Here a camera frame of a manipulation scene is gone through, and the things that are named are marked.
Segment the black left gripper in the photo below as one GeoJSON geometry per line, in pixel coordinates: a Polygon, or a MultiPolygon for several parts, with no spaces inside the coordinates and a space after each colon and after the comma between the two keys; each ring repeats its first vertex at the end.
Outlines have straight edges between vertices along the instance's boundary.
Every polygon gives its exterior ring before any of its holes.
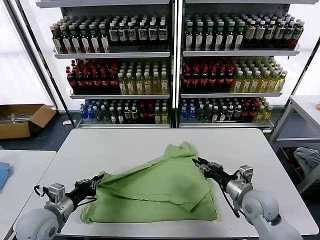
{"type": "Polygon", "coordinates": [[[104,175],[96,175],[91,179],[86,178],[74,183],[74,189],[67,193],[67,197],[72,200],[96,200],[96,188],[104,175]]]}

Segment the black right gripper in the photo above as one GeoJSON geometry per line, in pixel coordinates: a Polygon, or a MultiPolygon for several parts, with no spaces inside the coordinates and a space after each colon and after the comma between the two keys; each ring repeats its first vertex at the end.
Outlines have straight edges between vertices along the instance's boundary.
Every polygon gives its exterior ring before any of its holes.
{"type": "Polygon", "coordinates": [[[229,174],[224,171],[222,165],[201,157],[193,158],[192,161],[204,177],[213,179],[222,187],[226,187],[229,183],[229,174]]]}

